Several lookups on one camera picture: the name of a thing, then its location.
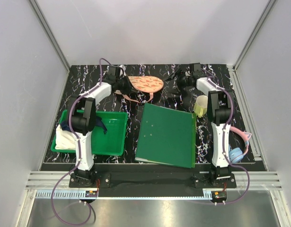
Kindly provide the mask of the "pink satin bra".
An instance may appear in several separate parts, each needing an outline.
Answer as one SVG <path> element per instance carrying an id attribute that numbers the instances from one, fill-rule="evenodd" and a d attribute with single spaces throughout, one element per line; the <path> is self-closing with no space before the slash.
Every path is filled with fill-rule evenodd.
<path id="1" fill-rule="evenodd" d="M 125 100 L 128 100 L 130 102 L 139 103 L 139 104 L 149 103 L 154 98 L 154 93 L 149 93 L 149 95 L 150 95 L 149 98 L 145 99 L 145 100 L 141 100 L 140 98 L 136 98 L 136 97 L 131 97 L 129 95 L 125 95 L 120 90 L 116 90 L 114 93 L 117 94 L 117 95 L 121 95 Z"/>

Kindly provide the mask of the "pink mesh laundry bag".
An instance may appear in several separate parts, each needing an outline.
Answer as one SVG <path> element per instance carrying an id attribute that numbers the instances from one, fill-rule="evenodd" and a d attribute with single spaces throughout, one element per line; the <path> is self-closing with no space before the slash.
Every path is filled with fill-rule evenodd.
<path id="1" fill-rule="evenodd" d="M 156 93 L 164 87 L 164 82 L 154 76 L 129 76 L 132 86 L 141 92 Z"/>

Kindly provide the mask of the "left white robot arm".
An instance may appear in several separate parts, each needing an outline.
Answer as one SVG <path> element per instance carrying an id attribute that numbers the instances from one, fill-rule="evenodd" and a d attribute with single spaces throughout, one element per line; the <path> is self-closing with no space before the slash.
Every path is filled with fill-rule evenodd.
<path id="1" fill-rule="evenodd" d="M 75 140 L 76 164 L 70 170 L 71 181 L 91 187 L 96 182 L 94 160 L 91 152 L 91 135 L 97 125 L 96 104 L 113 92 L 130 91 L 132 84 L 128 77 L 114 80 L 100 80 L 86 92 L 71 97 L 67 111 L 67 122 Z"/>

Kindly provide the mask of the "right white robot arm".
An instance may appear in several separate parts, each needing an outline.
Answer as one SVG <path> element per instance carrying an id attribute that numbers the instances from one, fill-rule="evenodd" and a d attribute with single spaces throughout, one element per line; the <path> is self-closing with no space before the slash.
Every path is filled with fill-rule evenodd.
<path id="1" fill-rule="evenodd" d="M 173 72 L 165 81 L 176 79 L 178 92 L 193 86 L 208 97 L 207 117 L 213 131 L 213 155 L 209 172 L 209 183 L 220 187 L 231 177 L 229 169 L 229 130 L 234 115 L 233 94 L 213 82 L 214 75 L 202 70 L 199 72 Z"/>

